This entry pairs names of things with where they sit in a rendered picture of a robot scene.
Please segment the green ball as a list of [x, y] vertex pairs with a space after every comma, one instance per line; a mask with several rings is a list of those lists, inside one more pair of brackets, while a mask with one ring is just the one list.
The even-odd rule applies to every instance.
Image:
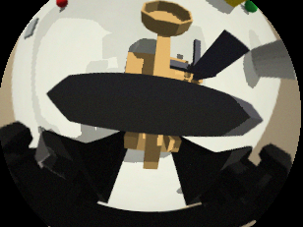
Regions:
[[259, 7], [256, 6], [254, 2], [247, 0], [246, 2], [244, 2], [244, 9], [250, 11], [250, 13], [255, 13], [255, 11], [258, 10]]

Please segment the grey open cylinder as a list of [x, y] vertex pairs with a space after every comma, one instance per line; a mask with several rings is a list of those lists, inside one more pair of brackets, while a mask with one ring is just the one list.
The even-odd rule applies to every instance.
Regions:
[[258, 48], [252, 49], [251, 60], [259, 78], [287, 78], [287, 80], [298, 81], [294, 65], [292, 65], [282, 38], [276, 42], [272, 41], [269, 44], [259, 45]]

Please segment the olive-yellow open cup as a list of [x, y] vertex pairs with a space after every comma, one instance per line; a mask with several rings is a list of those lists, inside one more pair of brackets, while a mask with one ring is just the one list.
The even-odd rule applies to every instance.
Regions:
[[227, 5], [232, 7], [242, 5], [243, 1], [246, 2], [247, 0], [224, 0], [226, 1]]

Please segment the red ball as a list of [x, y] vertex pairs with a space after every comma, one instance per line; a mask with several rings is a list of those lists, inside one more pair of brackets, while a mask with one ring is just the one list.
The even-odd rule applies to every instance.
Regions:
[[64, 7], [64, 6], [67, 6], [68, 2], [69, 2], [68, 0], [57, 0], [56, 5], [59, 7]]

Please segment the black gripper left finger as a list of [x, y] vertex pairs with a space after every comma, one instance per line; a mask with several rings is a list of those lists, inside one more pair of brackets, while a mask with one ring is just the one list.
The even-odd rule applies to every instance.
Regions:
[[72, 138], [69, 140], [61, 134], [59, 136], [51, 130], [43, 132], [49, 154], [55, 154], [56, 158], [81, 169], [102, 203], [107, 203], [111, 197], [113, 184], [127, 152], [124, 136], [125, 132], [117, 132], [91, 143], [83, 143]]

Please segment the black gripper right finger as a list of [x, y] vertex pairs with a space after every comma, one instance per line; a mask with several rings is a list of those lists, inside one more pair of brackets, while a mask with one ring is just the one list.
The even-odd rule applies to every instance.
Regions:
[[171, 152], [175, 162], [176, 173], [182, 188], [184, 203], [187, 205], [200, 203], [200, 196], [211, 187], [212, 182], [222, 174], [227, 165], [250, 157], [253, 145], [212, 152], [211, 149], [179, 137], [182, 143], [178, 152]]

